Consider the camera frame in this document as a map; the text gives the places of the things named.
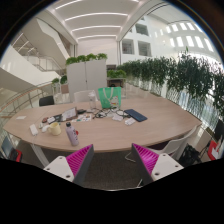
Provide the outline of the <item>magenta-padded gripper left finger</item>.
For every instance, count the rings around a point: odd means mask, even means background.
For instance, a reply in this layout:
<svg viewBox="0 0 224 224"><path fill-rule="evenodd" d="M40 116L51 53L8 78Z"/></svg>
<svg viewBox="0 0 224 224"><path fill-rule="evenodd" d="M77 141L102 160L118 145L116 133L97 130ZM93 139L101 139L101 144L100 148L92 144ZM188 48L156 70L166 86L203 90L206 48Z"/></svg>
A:
<svg viewBox="0 0 224 224"><path fill-rule="evenodd" d="M94 155L92 144L73 152L67 157L58 156L44 170L81 186Z"/></svg>

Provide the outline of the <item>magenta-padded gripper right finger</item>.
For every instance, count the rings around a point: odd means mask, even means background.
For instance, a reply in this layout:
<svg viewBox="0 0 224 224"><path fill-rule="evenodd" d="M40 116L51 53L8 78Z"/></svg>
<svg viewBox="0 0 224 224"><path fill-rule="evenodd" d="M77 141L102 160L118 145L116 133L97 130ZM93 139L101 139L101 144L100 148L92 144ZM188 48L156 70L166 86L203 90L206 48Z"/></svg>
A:
<svg viewBox="0 0 224 224"><path fill-rule="evenodd" d="M167 153L157 154L135 143L132 144L131 152L144 185L183 169L183 166Z"/></svg>

